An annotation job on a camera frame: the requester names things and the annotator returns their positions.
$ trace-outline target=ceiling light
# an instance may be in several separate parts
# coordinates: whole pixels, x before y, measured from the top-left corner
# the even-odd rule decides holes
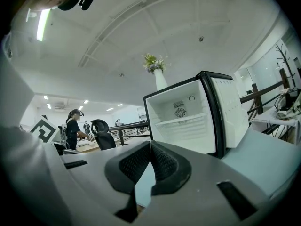
[[[37,40],[43,41],[43,35],[44,35],[44,29],[46,25],[46,21],[49,15],[50,9],[42,10],[40,19],[39,19],[39,25],[38,25],[38,31],[37,31]]]

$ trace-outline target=white vase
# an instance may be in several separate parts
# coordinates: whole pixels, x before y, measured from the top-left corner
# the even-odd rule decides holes
[[[161,89],[168,87],[161,69],[154,70],[154,74],[156,76],[157,90],[161,90]]]

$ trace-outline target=office chair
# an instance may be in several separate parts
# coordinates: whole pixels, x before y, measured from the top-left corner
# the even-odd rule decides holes
[[[92,133],[95,136],[96,142],[99,146],[99,148],[103,150],[115,148],[116,144],[114,141],[114,138],[111,136],[111,134],[108,133],[109,131],[109,126],[108,124],[100,119],[93,120],[91,121],[91,130]]]

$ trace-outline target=black refrigerator frame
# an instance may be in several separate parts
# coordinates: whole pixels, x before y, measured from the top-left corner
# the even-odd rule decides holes
[[[227,148],[227,145],[226,145],[226,133],[225,133],[225,126],[224,126],[224,118],[222,116],[221,104],[217,97],[216,90],[215,90],[215,87],[214,87],[214,84],[213,84],[211,78],[233,80],[233,78],[229,75],[214,73],[214,72],[209,72],[209,71],[201,71],[194,78],[190,78],[188,80],[181,81],[181,82],[176,83],[172,86],[169,86],[165,89],[156,91],[154,93],[151,93],[151,94],[143,97],[146,118],[148,121],[150,137],[152,140],[153,140],[153,136],[152,136],[152,131],[151,131],[149,113],[148,113],[148,109],[147,109],[147,105],[146,105],[146,99],[148,99],[152,96],[158,95],[162,92],[168,91],[170,89],[176,88],[178,86],[187,84],[189,82],[201,80],[201,83],[203,85],[203,88],[205,90],[205,94],[207,96],[207,100],[209,103],[211,116],[212,116],[212,120],[213,120],[213,126],[214,126],[215,153],[210,153],[208,155],[211,155],[211,156],[221,159],[227,154],[227,152],[230,150],[230,148]]]

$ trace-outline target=light blue tabletop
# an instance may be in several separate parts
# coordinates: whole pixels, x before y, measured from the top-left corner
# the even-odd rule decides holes
[[[249,129],[237,148],[232,148],[222,161],[271,195],[297,170],[301,147]],[[155,174],[149,163],[135,186],[138,204],[149,205],[154,185]]]

